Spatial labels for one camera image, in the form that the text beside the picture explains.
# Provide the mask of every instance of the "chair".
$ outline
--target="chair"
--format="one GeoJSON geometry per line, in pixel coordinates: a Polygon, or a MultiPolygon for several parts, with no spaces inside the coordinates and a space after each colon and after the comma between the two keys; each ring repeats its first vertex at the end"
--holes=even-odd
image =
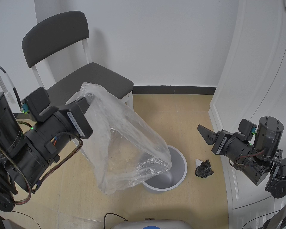
{"type": "Polygon", "coordinates": [[[44,86],[36,64],[78,41],[82,41],[87,64],[47,89],[51,105],[64,105],[83,82],[96,83],[133,109],[133,82],[93,63],[88,48],[88,22],[83,12],[70,11],[49,17],[34,26],[24,37],[22,49],[28,67],[32,68],[40,86],[44,86]]]}

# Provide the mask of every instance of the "wooden floor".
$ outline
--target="wooden floor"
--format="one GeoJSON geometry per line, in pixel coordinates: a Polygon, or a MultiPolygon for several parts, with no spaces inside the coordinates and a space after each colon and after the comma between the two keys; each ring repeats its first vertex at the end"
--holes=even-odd
{"type": "MultiPolygon", "coordinates": [[[[185,156],[188,172],[177,188],[151,194],[137,185],[112,195],[98,189],[92,169],[85,157],[78,152],[54,172],[31,201],[16,206],[35,218],[42,229],[101,229],[107,212],[122,215],[128,220],[178,219],[197,228],[228,228],[227,195],[223,169],[219,156],[211,152],[197,131],[198,124],[212,129],[208,115],[210,95],[148,94],[134,95],[134,111],[160,134],[167,144],[176,147],[185,156]],[[195,176],[195,159],[210,160],[214,174],[206,179],[195,176]]],[[[70,142],[60,153],[64,158],[74,149],[70,142]]],[[[16,200],[26,193],[18,188],[16,200]]],[[[0,215],[27,229],[38,228],[26,216],[10,212],[0,215]]],[[[121,219],[109,215],[110,228],[121,219]]]]}

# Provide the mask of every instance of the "black trash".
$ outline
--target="black trash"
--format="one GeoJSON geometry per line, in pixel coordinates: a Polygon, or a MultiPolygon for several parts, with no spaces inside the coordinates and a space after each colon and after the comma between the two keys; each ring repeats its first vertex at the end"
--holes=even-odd
{"type": "Polygon", "coordinates": [[[210,161],[206,160],[202,162],[200,166],[196,168],[195,175],[201,178],[207,178],[212,175],[214,172],[212,171],[212,167],[210,165],[210,161]]]}

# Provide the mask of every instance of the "white label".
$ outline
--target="white label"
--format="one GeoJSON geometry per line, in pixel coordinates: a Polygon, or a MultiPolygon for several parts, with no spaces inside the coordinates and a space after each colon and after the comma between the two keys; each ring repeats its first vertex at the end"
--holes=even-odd
{"type": "Polygon", "coordinates": [[[221,142],[221,145],[219,146],[219,149],[217,150],[216,154],[219,154],[223,146],[225,145],[225,142],[227,140],[227,137],[224,137],[223,141],[221,142]]]}
{"type": "Polygon", "coordinates": [[[78,133],[80,134],[80,136],[85,137],[84,133],[82,132],[80,126],[76,122],[76,120],[75,120],[74,116],[72,115],[72,113],[71,112],[67,112],[67,115],[68,115],[69,119],[71,120],[72,124],[74,125],[74,127],[76,128],[76,130],[78,131],[78,133]]]}

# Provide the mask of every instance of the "blue button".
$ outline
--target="blue button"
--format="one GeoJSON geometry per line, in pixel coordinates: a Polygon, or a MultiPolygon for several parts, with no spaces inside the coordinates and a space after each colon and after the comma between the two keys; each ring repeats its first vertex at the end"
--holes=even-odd
{"type": "Polygon", "coordinates": [[[160,229],[159,227],[155,227],[155,226],[148,226],[148,227],[144,227],[143,229],[160,229]]]}

